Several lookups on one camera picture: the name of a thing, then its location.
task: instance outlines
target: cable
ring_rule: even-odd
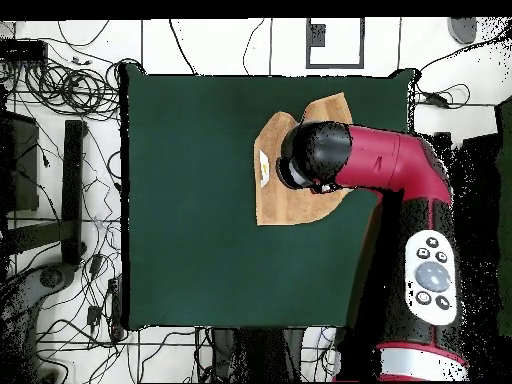
[[[400,54],[402,50],[402,17],[400,16],[400,22],[398,24],[398,59],[396,61],[396,69],[400,69]]]
[[[242,64],[244,65],[244,69],[245,69],[245,73],[247,75],[249,75],[249,71],[247,70],[247,68],[245,67],[245,55],[247,54],[247,49],[249,48],[249,44],[251,44],[251,40],[252,40],[252,36],[254,35],[254,33],[256,32],[256,30],[261,26],[263,25],[263,22],[265,22],[265,19],[266,18],[263,18],[261,20],[261,22],[256,26],[256,28],[254,28],[251,32],[251,35],[249,37],[249,40],[247,41],[247,45],[245,46],[245,52],[244,52],[244,55],[242,57]]]
[[[286,352],[288,354],[288,359],[290,360],[290,365],[292,366],[292,372],[293,372],[293,378],[295,379],[295,382],[300,382],[300,376],[297,370],[295,369],[295,364],[293,363],[292,354],[290,352],[290,345],[288,344],[288,341],[283,337],[284,339],[284,347],[286,349]]]
[[[188,333],[181,333],[179,331],[173,331],[171,333],[167,333],[167,335],[164,337],[164,339],[162,340],[162,342],[160,343],[160,346],[158,346],[158,349],[151,355],[151,356],[148,356],[146,359],[144,359],[142,361],[142,364],[141,364],[141,373],[140,373],[140,379],[139,379],[139,383],[142,383],[142,379],[144,378],[144,364],[149,361],[150,359],[154,358],[156,355],[158,355],[158,353],[160,352],[160,350],[164,347],[165,345],[165,342],[167,341],[167,339],[170,337],[170,336],[191,336],[192,334],[194,334],[195,331],[191,331],[191,332],[188,332]]]
[[[46,363],[48,363],[48,364],[50,364],[50,365],[57,365],[57,366],[59,366],[59,367],[61,367],[61,368],[64,368],[64,370],[66,371],[66,374],[64,375],[64,379],[62,380],[61,384],[64,384],[64,383],[66,382],[66,380],[67,380],[67,378],[68,378],[68,376],[69,376],[69,368],[68,368],[66,365],[61,364],[61,363],[59,363],[59,362],[50,361],[49,359],[45,359],[45,358],[43,358],[42,356],[40,356],[40,355],[39,355],[39,353],[36,353],[36,356],[37,356],[37,358],[38,358],[40,361],[46,362]]]
[[[493,38],[491,38],[489,40],[481,41],[479,43],[475,43],[475,44],[471,44],[469,46],[462,47],[460,49],[455,50],[453,53],[450,53],[450,54],[447,54],[445,56],[442,56],[442,57],[439,57],[437,59],[434,59],[431,62],[427,63],[425,66],[423,66],[420,69],[420,73],[423,72],[429,66],[433,65],[434,63],[440,62],[441,60],[449,59],[449,58],[457,56],[457,55],[459,55],[461,53],[465,53],[465,52],[474,50],[474,49],[482,47],[482,46],[486,46],[486,45],[489,45],[489,44],[496,44],[498,42],[506,41],[507,39],[510,39],[511,34],[507,34],[507,33],[511,29],[512,29],[512,20],[509,20],[505,24],[504,28],[495,37],[493,37]],[[450,107],[450,103],[448,103],[447,101],[446,101],[445,105],[436,104],[437,102],[441,101],[441,99],[439,99],[439,97],[436,97],[436,95],[439,95],[439,94],[442,94],[442,93],[446,93],[446,91],[449,90],[450,88],[453,88],[453,87],[456,87],[456,86],[459,86],[459,85],[460,86],[464,86],[467,89],[467,91],[468,91],[468,97],[467,97],[466,101],[463,104],[459,104],[458,107]],[[423,94],[424,96],[427,97],[427,102],[426,103],[433,104],[433,105],[436,105],[438,107],[443,107],[445,109],[459,109],[462,106],[466,106],[468,104],[468,102],[469,102],[469,99],[471,98],[471,91],[469,90],[469,87],[467,85],[465,85],[465,84],[456,84],[456,85],[454,85],[452,87],[449,87],[449,88],[447,88],[445,90],[438,91],[438,92],[433,92],[433,93],[429,93],[429,92],[423,91],[419,87],[418,83],[416,83],[416,88],[419,91],[419,93],[421,93],[421,94]]]
[[[107,359],[105,359],[105,360],[104,360],[104,361],[103,361],[103,362],[98,366],[98,368],[96,368],[96,369],[93,371],[93,373],[92,373],[92,374],[91,374],[91,376],[89,377],[89,380],[88,380],[88,381],[86,381],[86,382],[85,382],[85,383],[83,383],[83,384],[91,384],[94,380],[96,380],[96,379],[98,379],[98,378],[100,378],[100,377],[102,378],[102,377],[103,377],[103,375],[105,375],[105,373],[106,373],[110,368],[112,368],[112,367],[114,366],[114,364],[116,363],[116,361],[117,361],[117,360],[119,359],[119,357],[121,356],[121,353],[123,352],[123,350],[124,350],[124,348],[125,348],[125,347],[126,347],[126,346],[123,346],[123,348],[122,348],[120,351],[114,352],[114,353],[112,353],[112,354],[110,354],[110,353],[109,353],[109,355],[108,355]],[[108,365],[108,361],[110,361],[110,359],[112,359],[114,356],[116,356],[116,359],[114,360],[114,362],[112,362],[110,365]],[[100,375],[98,375],[98,376],[96,376],[96,377],[94,377],[94,376],[95,376],[95,374],[100,370],[100,368],[101,368],[103,365],[105,365],[105,370],[103,371],[103,373],[102,373],[102,374],[100,374]]]
[[[62,32],[62,27],[60,26],[60,21],[57,21],[57,25],[59,26],[59,31],[60,31],[60,35],[62,36],[62,38],[64,39],[64,41],[69,45],[69,46],[73,46],[73,47],[87,47],[89,45],[91,45],[92,43],[94,43],[98,37],[102,34],[103,31],[105,31],[105,28],[107,27],[107,25],[110,23],[110,21],[107,21],[105,22],[105,25],[103,25],[103,27],[100,29],[100,32],[98,32],[98,34],[91,40],[89,41],[88,43],[85,43],[85,44],[72,44],[70,43],[66,37],[64,36],[64,33]]]
[[[110,168],[110,161],[112,160],[112,158],[116,155],[119,155],[121,153],[121,150],[118,150],[117,152],[113,153],[112,155],[110,155],[110,157],[108,158],[108,161],[107,161],[107,171],[108,173],[110,174],[111,177],[113,178],[117,178],[118,180],[121,179],[121,177],[117,176],[116,174],[114,174],[112,172],[112,169]]]
[[[197,75],[197,71],[195,68],[190,64],[190,62],[187,59],[187,56],[185,56],[185,53],[183,52],[183,49],[181,48],[180,41],[178,40],[178,35],[176,34],[176,31],[174,30],[174,26],[172,24],[172,19],[169,19],[169,26],[171,27],[172,34],[174,35],[174,39],[176,40],[176,44],[178,45],[178,49],[183,56],[183,59],[185,59],[185,62],[187,62],[188,67],[192,71],[192,75]]]

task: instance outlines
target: black cable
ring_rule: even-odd
[[[402,50],[402,17],[400,16],[400,22],[398,24],[398,59],[396,61],[396,69],[400,69],[401,50]]]
[[[6,27],[9,30],[9,32],[12,34],[12,36],[14,37],[14,31],[11,28],[9,28],[9,25],[7,25],[4,21],[0,21],[0,24],[2,24],[4,27]]]
[[[249,36],[249,40],[247,41],[247,45],[245,46],[245,51],[244,51],[244,55],[242,57],[242,64],[244,65],[244,69],[245,69],[245,73],[247,75],[249,75],[249,71],[247,70],[247,68],[245,67],[245,55],[247,54],[247,49],[249,49],[249,44],[251,44],[251,40],[252,40],[252,36],[254,35],[254,33],[256,32],[256,30],[263,25],[263,22],[265,22],[265,19],[266,18],[263,18],[261,20],[261,22],[252,30],[251,32],[251,35]]]
[[[444,59],[449,59],[451,57],[455,57],[461,53],[465,53],[465,52],[468,52],[468,51],[471,51],[471,50],[474,50],[476,48],[479,48],[479,47],[482,47],[482,46],[486,46],[486,45],[490,45],[490,44],[496,44],[496,43],[499,43],[499,42],[502,42],[502,41],[506,41],[507,39],[510,39],[510,36],[511,34],[507,34],[510,30],[512,29],[512,20],[509,20],[504,28],[498,33],[498,35],[496,35],[495,37],[489,39],[489,40],[485,40],[485,41],[481,41],[479,43],[475,43],[475,44],[471,44],[469,46],[465,46],[465,47],[462,47],[460,49],[457,49],[455,50],[453,53],[450,53],[450,54],[447,54],[445,56],[442,56],[442,57],[439,57],[437,59],[434,59],[432,60],[431,62],[427,63],[425,66],[423,66],[421,69],[420,69],[420,73],[423,72],[426,68],[428,68],[429,66],[433,65],[434,63],[437,63],[437,62],[440,62],[441,60],[444,60]],[[466,99],[466,101],[463,103],[463,104],[460,104],[458,107],[450,107],[450,104],[447,104],[445,106],[445,109],[459,109],[463,106],[466,106],[467,103],[469,102],[469,99],[471,97],[471,91],[469,90],[469,87],[465,84],[456,84],[450,88],[453,88],[453,87],[456,87],[456,86],[465,86],[467,91],[468,91],[468,97]],[[427,97],[427,103],[428,103],[428,96],[429,95],[436,95],[436,94],[440,94],[440,93],[443,93],[445,92],[446,90],[449,90],[450,88],[447,88],[443,91],[438,91],[438,92],[433,92],[433,93],[430,93],[430,92],[425,92],[423,91],[419,84],[416,83],[416,88],[418,90],[419,93],[423,94],[424,96]]]
[[[57,25],[59,26],[59,31],[60,31],[60,35],[62,36],[62,38],[64,39],[64,41],[69,45],[69,46],[73,46],[73,47],[87,47],[89,45],[91,45],[92,43],[94,43],[98,37],[102,34],[103,31],[105,31],[105,28],[107,27],[107,25],[110,23],[110,21],[107,21],[105,22],[105,25],[103,25],[103,27],[100,29],[100,32],[98,32],[98,34],[96,34],[96,36],[91,40],[89,41],[88,43],[85,43],[85,44],[72,44],[70,43],[66,37],[64,36],[64,33],[62,32],[62,27],[60,26],[60,22],[57,21]]]
[[[43,361],[43,362],[46,362],[50,365],[57,365],[61,368],[64,368],[64,370],[66,371],[66,374],[64,375],[64,379],[62,380],[61,384],[64,384],[66,382],[66,380],[68,379],[68,376],[69,376],[69,368],[64,365],[64,364],[61,364],[59,362],[55,362],[55,361],[51,361],[49,359],[45,359],[43,358],[42,356],[40,356],[38,353],[36,353],[36,357],[40,360],[40,361]]]
[[[120,180],[120,179],[121,179],[121,177],[117,176],[116,174],[114,174],[114,173],[112,172],[112,169],[111,169],[111,167],[110,167],[110,161],[112,160],[112,158],[113,158],[114,156],[119,155],[120,153],[121,153],[121,150],[118,150],[117,152],[112,153],[112,154],[110,155],[110,157],[108,158],[108,161],[107,161],[107,171],[108,171],[108,173],[110,174],[110,176],[111,176],[111,177],[113,177],[113,178],[117,178],[118,180]]]
[[[178,40],[178,35],[176,34],[176,31],[174,30],[174,26],[172,24],[172,19],[169,19],[169,26],[171,27],[172,34],[174,35],[174,39],[176,40],[176,44],[178,45],[178,49],[183,56],[183,59],[185,59],[185,62],[187,62],[188,67],[192,71],[193,75],[197,75],[197,71],[195,68],[190,64],[190,62],[187,59],[187,56],[185,56],[185,53],[183,52],[183,49],[181,48],[180,40]]]
[[[295,364],[293,363],[292,354],[290,352],[290,346],[289,346],[288,341],[286,339],[284,339],[284,347],[285,347],[286,352],[288,354],[288,359],[290,360],[290,365],[292,367],[292,372],[293,372],[293,378],[295,379],[295,382],[300,382],[299,372],[297,372],[297,370],[295,369]]]
[[[137,384],[140,384],[140,331],[137,331]]]
[[[104,374],[105,374],[105,373],[106,373],[110,368],[112,368],[112,367],[114,366],[114,364],[116,363],[116,361],[117,361],[117,360],[119,359],[119,357],[121,356],[121,353],[123,352],[123,350],[124,350],[124,348],[125,348],[125,347],[126,347],[126,346],[123,346],[123,348],[122,348],[120,351],[118,351],[118,352],[114,352],[114,353],[112,353],[112,354],[109,354],[109,355],[108,355],[108,357],[107,357],[107,359],[105,359],[105,360],[104,360],[104,361],[103,361],[103,362],[98,366],[98,368],[96,368],[96,369],[93,371],[93,373],[91,374],[91,376],[90,376],[89,380],[88,380],[88,381],[86,381],[86,382],[85,382],[85,383],[83,383],[83,384],[91,384],[94,380],[96,380],[96,379],[100,378],[100,376],[102,377],[102,376],[103,376],[103,375],[104,375]],[[95,376],[95,374],[100,370],[100,368],[101,368],[103,365],[105,365],[105,366],[106,366],[106,364],[108,364],[108,361],[110,361],[110,359],[112,359],[114,356],[116,356],[116,359],[114,360],[114,362],[112,362],[108,367],[106,367],[102,374],[100,374],[100,375],[98,375],[98,376],[94,377],[94,376]]]
[[[167,333],[166,336],[164,337],[164,339],[162,340],[162,342],[160,343],[160,346],[158,346],[158,349],[151,356],[148,356],[146,359],[144,359],[142,361],[139,383],[142,383],[142,379],[144,378],[144,364],[147,361],[149,361],[150,359],[154,358],[156,355],[158,355],[160,350],[162,350],[162,348],[165,346],[165,342],[167,341],[167,339],[170,336],[191,336],[192,334],[195,334],[195,331],[191,331],[191,332],[188,332],[188,333],[181,333],[179,331],[173,331],[171,333]]]
[[[137,382],[133,378],[132,367],[130,365],[130,346],[126,346],[126,357],[127,357],[127,363],[128,363],[128,374],[130,375],[130,379],[132,380],[133,384],[137,384]]]

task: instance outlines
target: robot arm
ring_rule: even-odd
[[[376,240],[366,240],[361,254],[356,279],[364,281],[355,284],[364,288],[351,299],[353,331],[340,344],[345,358],[337,378],[466,379],[451,190],[430,145],[401,133],[312,122],[285,137],[276,169],[291,189],[378,193],[367,230]],[[388,191],[403,194],[391,219]],[[372,364],[377,371],[368,371]]]

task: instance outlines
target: white floor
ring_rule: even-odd
[[[245,62],[243,61],[247,41],[254,28],[262,19],[243,20],[176,20],[174,28],[180,39],[181,47],[189,62],[200,74],[249,74],[268,75],[270,55],[270,25],[271,20],[266,19],[254,32],[251,43],[247,48]],[[343,19],[338,23],[329,22],[328,25],[347,24]],[[384,77],[400,68],[415,67],[421,69],[424,65],[437,57],[450,54],[461,46],[450,36],[446,18],[366,18],[365,22],[365,66],[361,70],[307,70],[305,69],[305,24],[306,19],[273,19],[272,27],[272,60],[270,71],[272,74],[287,76],[299,75],[368,75]],[[481,32],[477,41],[492,38],[496,31],[492,30],[492,23],[480,19]],[[88,43],[105,25],[105,21],[65,21],[61,22],[64,35],[69,43]],[[10,24],[0,24],[0,36],[10,36]],[[16,24],[16,38],[52,38],[63,40],[57,22],[18,22]],[[346,32],[345,45],[358,43],[359,34],[353,31]],[[332,43],[336,40],[328,39],[329,48],[336,51]],[[124,58],[133,58],[142,63],[150,74],[187,74],[190,68],[183,60],[168,20],[149,21],[111,21],[104,32],[87,47],[76,47],[83,54],[73,51],[66,43],[48,40],[51,45],[49,55],[57,62],[81,69],[72,64],[74,56],[83,63],[91,60],[87,69],[93,69],[104,75],[109,63]],[[472,50],[439,61],[426,68],[420,87],[423,91],[441,91],[455,84],[464,83],[471,90],[469,105],[456,110],[441,110],[429,105],[418,105],[415,113],[416,130],[433,134],[438,131],[452,133],[456,144],[462,140],[483,134],[496,132],[496,120],[492,106],[512,95],[512,77],[510,75],[510,44],[508,46],[487,46]],[[44,106],[28,103],[34,101],[31,95],[24,92],[24,85],[18,87],[16,101],[9,102],[10,110],[23,115],[33,115],[41,128],[39,143],[52,154],[47,154],[50,167],[42,165],[39,168],[39,183],[45,188],[51,198],[57,213],[61,209],[62,190],[62,162],[55,156],[63,151],[64,121],[66,117],[57,115]],[[450,93],[454,101],[464,103],[467,93],[454,89]],[[88,246],[95,246],[98,234],[103,240],[110,223],[109,238],[113,237],[113,246],[120,247],[120,201],[117,190],[113,187],[112,179],[106,170],[106,160],[112,153],[120,148],[118,124],[115,119],[107,122],[89,122],[91,137],[88,137],[84,146],[88,164],[84,165],[84,184],[94,184],[85,192],[85,206],[82,227],[83,239]],[[112,171],[119,173],[119,156],[112,162]],[[40,207],[37,212],[20,212],[16,220],[10,220],[11,228],[16,226],[32,225],[41,220],[54,220],[52,209],[43,192],[39,193]],[[17,255],[15,259],[16,270],[21,270],[31,261],[35,254],[43,249],[36,249]],[[114,253],[111,247],[105,247],[102,253]],[[58,260],[59,247],[50,249],[39,255],[33,265],[41,265],[51,260]],[[120,257],[114,260],[115,272],[121,269]],[[65,291],[48,298],[44,304],[49,308],[41,312],[38,322],[38,331],[45,332],[57,319],[73,319],[73,323],[80,329],[86,325],[87,302],[84,300],[80,273],[74,283]],[[114,274],[112,267],[96,281],[96,296],[106,290],[107,280]],[[100,327],[101,334],[98,340],[108,341],[108,335]],[[87,338],[77,333],[70,326],[65,327],[59,323],[53,327],[53,333],[48,334],[39,344],[42,357],[50,359],[69,368],[66,383],[84,383],[91,378],[91,374],[100,365],[100,371],[94,376],[93,383],[132,383],[129,365],[133,378],[136,378],[139,364],[151,356],[162,344],[165,336],[172,331],[188,332],[193,329],[182,328],[147,328],[140,334],[132,334],[124,345],[119,357],[113,357],[110,363],[114,365],[104,374],[105,360],[114,350],[96,347],[87,348]],[[303,349],[303,360],[316,359],[317,347],[330,345],[329,338],[332,330],[324,332],[322,337],[319,328],[310,328],[306,333]],[[201,365],[206,367],[211,361],[211,350],[201,349]],[[143,382],[182,382],[190,377],[194,366],[193,352],[194,337],[172,335],[166,339],[160,352],[145,364]],[[325,373],[322,366],[317,367],[317,381],[324,381]],[[302,374],[304,379],[313,381],[315,363],[303,363]]]

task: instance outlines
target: green table surface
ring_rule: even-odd
[[[389,78],[143,75],[127,67],[129,327],[345,323],[375,196],[326,218],[256,225],[253,145],[277,111],[299,121],[344,92],[354,124],[408,131],[414,70]]]

